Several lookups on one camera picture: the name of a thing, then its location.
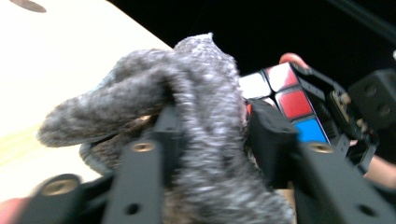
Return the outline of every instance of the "knitted fabric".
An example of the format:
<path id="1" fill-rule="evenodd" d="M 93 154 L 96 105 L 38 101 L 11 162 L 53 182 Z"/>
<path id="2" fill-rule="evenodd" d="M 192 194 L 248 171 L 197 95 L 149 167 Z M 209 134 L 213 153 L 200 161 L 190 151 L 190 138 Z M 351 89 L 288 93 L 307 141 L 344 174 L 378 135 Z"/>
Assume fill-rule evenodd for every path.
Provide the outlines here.
<path id="1" fill-rule="evenodd" d="M 83 144 L 81 157 L 100 173 L 116 169 L 120 149 L 176 102 L 187 139 L 163 223 L 291 223 L 285 199 L 269 191 L 244 153 L 246 108 L 233 57 L 212 34 L 174 50 L 137 50 L 121 58 L 92 91 L 58 105 L 38 139 L 49 147 Z"/>

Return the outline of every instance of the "rubik's cube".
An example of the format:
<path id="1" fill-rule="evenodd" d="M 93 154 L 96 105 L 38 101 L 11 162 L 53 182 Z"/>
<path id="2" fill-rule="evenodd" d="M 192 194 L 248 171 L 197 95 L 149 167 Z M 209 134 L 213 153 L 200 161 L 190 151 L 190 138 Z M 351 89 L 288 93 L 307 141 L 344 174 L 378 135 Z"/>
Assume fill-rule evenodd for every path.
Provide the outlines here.
<path id="1" fill-rule="evenodd" d="M 290 63 L 282 63 L 241 77 L 244 98 L 262 99 L 277 108 L 299 130 L 301 142 L 329 143 L 298 72 Z"/>

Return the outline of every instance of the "brass insert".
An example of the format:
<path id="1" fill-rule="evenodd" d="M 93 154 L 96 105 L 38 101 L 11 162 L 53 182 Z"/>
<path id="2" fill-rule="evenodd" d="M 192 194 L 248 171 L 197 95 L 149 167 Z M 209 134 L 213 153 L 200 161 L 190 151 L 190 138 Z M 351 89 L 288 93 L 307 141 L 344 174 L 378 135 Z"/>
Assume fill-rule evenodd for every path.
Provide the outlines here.
<path id="1" fill-rule="evenodd" d="M 136 152 L 147 152 L 154 149 L 151 143 L 138 143 L 132 146 L 132 150 Z"/>
<path id="2" fill-rule="evenodd" d="M 57 180 L 44 187 L 41 193 L 46 196 L 66 194 L 75 189 L 77 185 L 78 182 L 75 179 Z"/>
<path id="3" fill-rule="evenodd" d="M 321 143 L 311 143 L 309 144 L 309 148 L 319 153 L 334 153 L 334 149 L 332 147 Z"/>

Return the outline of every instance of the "red cube sticker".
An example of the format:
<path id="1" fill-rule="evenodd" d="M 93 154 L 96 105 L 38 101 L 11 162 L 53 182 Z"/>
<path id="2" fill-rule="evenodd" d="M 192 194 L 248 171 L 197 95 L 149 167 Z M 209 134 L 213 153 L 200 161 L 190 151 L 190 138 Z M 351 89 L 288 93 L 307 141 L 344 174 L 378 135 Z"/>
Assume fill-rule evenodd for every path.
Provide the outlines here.
<path id="1" fill-rule="evenodd" d="M 289 119 L 297 119 L 313 113 L 311 104 L 301 89 L 283 91 L 276 95 L 278 105 Z"/>

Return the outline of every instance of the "wooden table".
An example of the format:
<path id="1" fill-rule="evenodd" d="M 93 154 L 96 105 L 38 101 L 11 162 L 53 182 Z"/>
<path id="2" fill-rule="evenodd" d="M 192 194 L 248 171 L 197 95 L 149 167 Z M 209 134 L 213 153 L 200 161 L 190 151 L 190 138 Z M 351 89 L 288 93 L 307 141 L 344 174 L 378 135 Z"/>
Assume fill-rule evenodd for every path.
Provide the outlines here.
<path id="1" fill-rule="evenodd" d="M 170 49 L 105 0 L 34 1 L 46 12 L 0 0 L 0 202 L 26 196 L 55 175 L 98 177 L 79 146 L 40 145 L 40 123 L 53 107 L 98 84 L 122 55 Z"/>

